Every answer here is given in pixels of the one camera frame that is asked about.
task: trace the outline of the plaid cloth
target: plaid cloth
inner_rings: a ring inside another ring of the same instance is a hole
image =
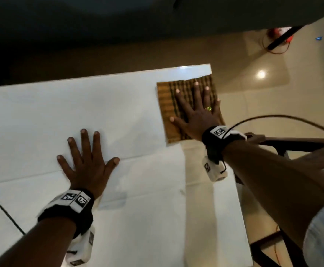
[[[158,101],[160,104],[164,129],[166,131],[168,143],[191,139],[182,130],[171,123],[169,118],[171,116],[178,116],[184,121],[188,122],[188,118],[183,111],[183,108],[177,102],[174,96],[176,89],[181,91],[184,99],[194,108],[194,83],[199,82],[199,89],[201,90],[202,98],[204,97],[204,90],[206,86],[210,88],[210,105],[213,107],[214,101],[218,98],[213,79],[211,75],[203,76],[197,79],[178,80],[157,83]],[[220,122],[224,124],[222,115],[220,114]]]

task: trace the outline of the table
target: table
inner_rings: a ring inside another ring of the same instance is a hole
[[[252,266],[232,169],[213,184],[203,145],[167,145],[164,135],[156,82],[210,73],[198,65],[0,87],[0,203],[27,232],[69,187],[55,160],[70,158],[66,139],[98,130],[104,158],[121,162],[94,207],[88,266]],[[0,210],[0,254],[20,237]]]

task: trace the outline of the hand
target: hand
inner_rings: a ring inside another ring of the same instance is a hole
[[[80,155],[74,138],[68,138],[68,145],[71,148],[75,170],[72,170],[62,155],[58,155],[57,160],[64,174],[71,182],[70,189],[87,189],[97,199],[104,191],[107,180],[114,168],[119,164],[120,159],[114,157],[105,165],[104,159],[102,158],[102,148],[100,146],[100,133],[97,131],[94,132],[93,151],[90,148],[87,130],[82,129],[80,135],[82,155]]]
[[[170,117],[170,121],[186,132],[192,139],[198,141],[202,140],[202,135],[205,130],[211,126],[221,125],[220,122],[220,100],[217,99],[213,105],[213,111],[206,110],[205,108],[210,107],[210,88],[207,86],[204,90],[204,102],[200,95],[199,83],[194,84],[194,100],[195,110],[193,110],[189,103],[181,95],[180,91],[176,90],[176,97],[178,102],[183,107],[188,117],[188,123],[178,117]]]

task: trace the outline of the tiled floor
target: tiled floor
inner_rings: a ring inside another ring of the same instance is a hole
[[[324,18],[297,32],[284,54],[264,52],[259,41],[264,34],[264,30],[250,31],[35,55],[12,66],[7,84],[210,63],[227,124],[283,113],[324,125]],[[324,137],[313,127],[282,119],[256,120],[240,130],[268,136]],[[275,222],[247,189],[242,208],[249,242],[275,232]],[[291,266],[284,244],[277,244],[276,250],[281,265]],[[276,260],[274,247],[266,253]]]

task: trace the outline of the black pole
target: black pole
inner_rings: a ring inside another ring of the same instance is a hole
[[[279,38],[276,38],[275,41],[273,41],[271,44],[268,45],[267,49],[272,50],[275,47],[279,46],[281,43],[287,40],[290,36],[294,35],[299,29],[301,29],[302,26],[294,26],[291,29],[289,29],[287,32],[285,32],[283,35],[281,35]]]

